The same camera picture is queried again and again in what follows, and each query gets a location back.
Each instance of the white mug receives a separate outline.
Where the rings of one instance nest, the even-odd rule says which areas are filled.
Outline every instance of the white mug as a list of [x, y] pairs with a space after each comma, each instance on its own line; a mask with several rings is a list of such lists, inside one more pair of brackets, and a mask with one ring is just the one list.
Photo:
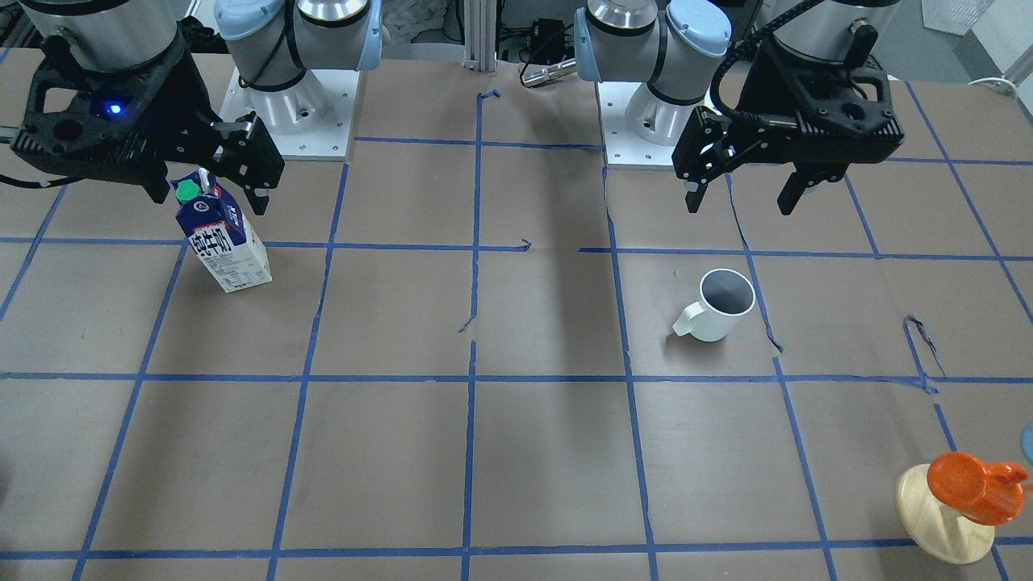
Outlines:
[[714, 269], [699, 280], [699, 300], [685, 307], [675, 322], [675, 333], [720, 341], [753, 310], [756, 299], [748, 278], [731, 269]]

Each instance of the white cable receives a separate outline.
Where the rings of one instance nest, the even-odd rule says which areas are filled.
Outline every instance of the white cable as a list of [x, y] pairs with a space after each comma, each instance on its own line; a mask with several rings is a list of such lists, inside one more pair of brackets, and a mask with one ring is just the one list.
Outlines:
[[1004, 79], [1002, 77], [988, 77], [985, 79], [976, 79], [975, 81], [969, 83], [969, 85], [980, 85], [983, 83], [992, 84], [995, 90], [997, 90], [1001, 85], [1007, 85], [1010, 91], [997, 91], [997, 92], [1006, 94], [1010, 93], [1011, 96], [1016, 98], [1019, 96], [1019, 87], [1016, 87], [1015, 84], [1012, 83], [1011, 81], [1008, 81], [1007, 79]]

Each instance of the green cap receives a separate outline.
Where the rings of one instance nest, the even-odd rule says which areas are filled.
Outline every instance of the green cap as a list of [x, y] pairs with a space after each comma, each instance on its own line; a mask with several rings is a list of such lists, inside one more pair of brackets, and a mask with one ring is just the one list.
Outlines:
[[200, 195], [200, 186], [193, 180], [183, 180], [176, 185], [176, 200], [180, 204], [186, 204], [198, 195]]

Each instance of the milk carton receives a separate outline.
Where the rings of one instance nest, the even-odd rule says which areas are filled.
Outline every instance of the milk carton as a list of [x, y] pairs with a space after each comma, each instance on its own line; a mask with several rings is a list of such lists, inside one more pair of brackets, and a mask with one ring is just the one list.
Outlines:
[[176, 221], [201, 264], [226, 293], [273, 280], [265, 246], [240, 205], [204, 169], [174, 180]]

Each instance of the orange mug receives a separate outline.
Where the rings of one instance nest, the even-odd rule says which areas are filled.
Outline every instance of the orange mug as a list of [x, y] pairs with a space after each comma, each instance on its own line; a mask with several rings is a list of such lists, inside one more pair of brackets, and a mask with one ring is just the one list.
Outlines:
[[930, 464], [926, 478], [937, 500], [972, 522], [997, 526], [1019, 516], [1022, 483], [1029, 472], [1018, 462], [989, 464], [970, 454], [950, 452]]

